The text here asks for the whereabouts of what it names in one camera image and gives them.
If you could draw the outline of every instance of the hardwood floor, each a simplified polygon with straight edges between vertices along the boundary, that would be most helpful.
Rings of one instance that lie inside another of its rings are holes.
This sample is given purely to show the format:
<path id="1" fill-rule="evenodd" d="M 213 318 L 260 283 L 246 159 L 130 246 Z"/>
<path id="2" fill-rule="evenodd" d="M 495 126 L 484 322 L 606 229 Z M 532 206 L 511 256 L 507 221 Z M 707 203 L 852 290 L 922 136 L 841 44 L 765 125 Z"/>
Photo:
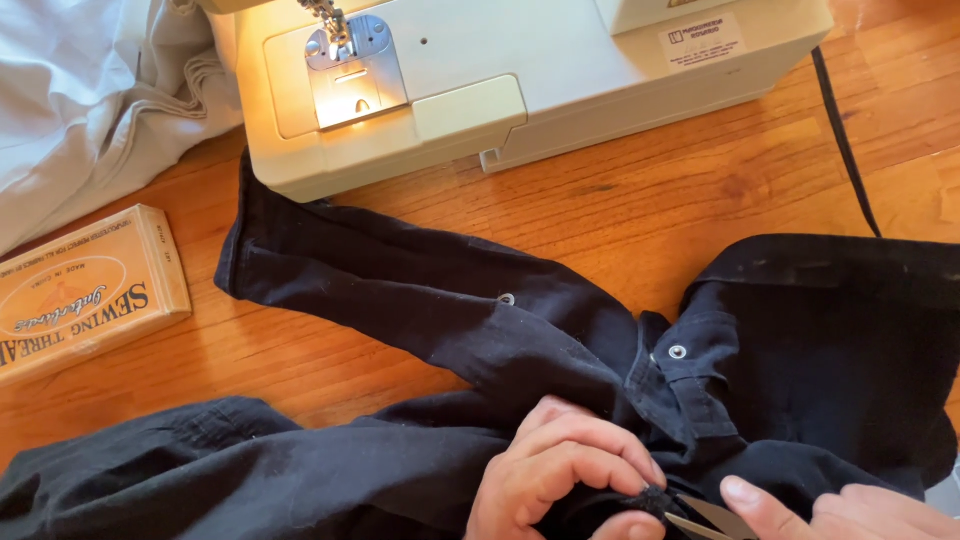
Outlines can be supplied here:
<path id="1" fill-rule="evenodd" d="M 960 2 L 832 5 L 837 25 L 823 50 L 880 227 L 889 237 L 960 242 Z M 244 143 L 242 130 L 208 141 L 71 226 L 135 203 L 165 209 L 195 314 L 4 389 L 0 468 L 26 448 L 229 394 L 322 427 L 465 385 L 356 331 L 235 302 L 213 286 Z M 843 171 L 807 59 L 753 103 L 491 176 L 477 158 L 458 160 L 336 202 L 556 259 L 634 312 L 675 317 L 686 285 L 740 238 L 868 235 Z M 960 423 L 960 388 L 948 412 Z"/>

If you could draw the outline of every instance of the black jeans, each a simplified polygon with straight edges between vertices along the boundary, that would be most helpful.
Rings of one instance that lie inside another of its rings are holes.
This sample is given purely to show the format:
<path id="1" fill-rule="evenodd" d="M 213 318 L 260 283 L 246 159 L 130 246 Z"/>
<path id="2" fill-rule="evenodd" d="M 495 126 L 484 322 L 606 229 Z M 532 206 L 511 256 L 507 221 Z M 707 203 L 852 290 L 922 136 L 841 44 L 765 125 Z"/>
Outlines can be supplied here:
<path id="1" fill-rule="evenodd" d="M 30 451 L 0 481 L 0 537 L 455 538 L 487 462 L 546 394 L 632 431 L 671 493 L 713 503 L 739 475 L 808 518 L 844 485 L 920 498 L 952 468 L 958 246 L 748 238 L 690 285 L 671 325 L 636 320 L 556 262 L 295 204 L 248 160 L 241 174 L 218 286 L 353 327 L 473 387 L 326 430 L 228 399 Z M 541 531 L 584 537 L 624 507 L 670 504 L 647 495 L 578 489 Z"/>

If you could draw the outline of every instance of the hand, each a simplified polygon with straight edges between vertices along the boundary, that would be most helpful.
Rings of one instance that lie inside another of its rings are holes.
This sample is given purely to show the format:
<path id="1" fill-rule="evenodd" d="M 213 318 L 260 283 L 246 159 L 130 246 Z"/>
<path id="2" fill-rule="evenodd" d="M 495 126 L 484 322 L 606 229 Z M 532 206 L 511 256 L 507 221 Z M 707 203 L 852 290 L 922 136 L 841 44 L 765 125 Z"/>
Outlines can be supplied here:
<path id="1" fill-rule="evenodd" d="M 590 411 L 547 396 L 523 421 L 507 452 L 487 466 L 465 540 L 543 540 L 533 528 L 577 484 L 610 487 L 635 497 L 666 477 L 629 431 Z M 653 516 L 629 511 L 611 517 L 594 540 L 662 540 Z"/>
<path id="2" fill-rule="evenodd" d="M 824 495 L 809 525 L 742 479 L 724 479 L 720 491 L 760 540 L 960 540 L 960 523 L 878 487 L 848 485 L 840 495 Z"/>

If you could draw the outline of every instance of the finger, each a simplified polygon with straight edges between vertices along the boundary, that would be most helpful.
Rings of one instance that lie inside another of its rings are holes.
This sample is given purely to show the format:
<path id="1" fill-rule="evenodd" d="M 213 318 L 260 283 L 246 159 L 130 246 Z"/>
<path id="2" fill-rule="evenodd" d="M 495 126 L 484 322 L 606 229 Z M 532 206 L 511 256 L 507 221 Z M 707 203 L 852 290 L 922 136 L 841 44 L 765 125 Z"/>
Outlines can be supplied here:
<path id="1" fill-rule="evenodd" d="M 597 529 L 590 540 L 663 540 L 666 528 L 646 512 L 616 514 Z"/>
<path id="2" fill-rule="evenodd" d="M 648 483 L 666 487 L 666 476 L 650 453 L 632 433 L 610 422 L 580 414 L 568 414 L 534 430 L 516 443 L 519 457 L 540 454 L 572 441 L 619 455 L 634 466 Z"/>
<path id="3" fill-rule="evenodd" d="M 726 477 L 720 483 L 720 493 L 730 510 L 743 518 L 760 540 L 822 540 L 773 495 L 744 479 Z"/>
<path id="4" fill-rule="evenodd" d="M 810 522 L 810 526 L 823 538 L 836 538 L 837 540 L 887 540 L 887 537 L 877 536 L 852 520 L 836 514 L 820 514 L 819 516 L 814 516 L 813 521 Z"/>
<path id="5" fill-rule="evenodd" d="M 840 496 L 862 503 L 877 512 L 900 520 L 935 538 L 960 534 L 960 524 L 919 501 L 888 489 L 866 485 L 848 485 Z"/>
<path id="6" fill-rule="evenodd" d="M 514 443 L 511 444 L 511 448 L 519 441 L 525 439 L 534 430 L 546 426 L 566 414 L 598 418 L 597 415 L 590 412 L 589 409 L 574 405 L 567 400 L 562 400 L 557 396 L 544 396 L 537 406 L 530 411 L 530 414 L 527 415 L 523 422 L 520 423 L 520 427 L 516 429 Z"/>
<path id="7" fill-rule="evenodd" d="M 596 489 L 610 487 L 628 497 L 646 487 L 640 473 L 622 457 L 573 442 L 519 461 L 516 468 L 503 493 L 505 507 L 518 508 L 520 527 L 539 523 L 578 482 Z"/>
<path id="8" fill-rule="evenodd" d="M 824 495 L 813 505 L 813 516 L 834 515 L 848 519 L 884 540 L 932 540 L 899 518 L 839 495 Z"/>

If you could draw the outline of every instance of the scissor blade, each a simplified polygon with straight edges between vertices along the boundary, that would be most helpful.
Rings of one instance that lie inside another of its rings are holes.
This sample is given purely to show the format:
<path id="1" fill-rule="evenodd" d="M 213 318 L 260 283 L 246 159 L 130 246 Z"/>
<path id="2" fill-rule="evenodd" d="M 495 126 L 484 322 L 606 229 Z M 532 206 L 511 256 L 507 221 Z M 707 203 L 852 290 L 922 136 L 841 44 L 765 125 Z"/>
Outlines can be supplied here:
<path id="1" fill-rule="evenodd" d="M 727 508 L 721 508 L 716 504 L 710 504 L 686 495 L 681 495 L 680 498 L 684 503 L 693 506 L 694 510 L 700 512 L 702 516 L 733 540 L 756 540 L 756 533 L 743 521 L 743 518 L 730 512 Z"/>
<path id="2" fill-rule="evenodd" d="M 715 530 L 710 530 L 702 525 L 697 525 L 692 521 L 685 520 L 682 517 L 667 513 L 666 519 L 677 526 L 690 537 L 691 540 L 732 540 L 730 536 L 721 534 Z"/>

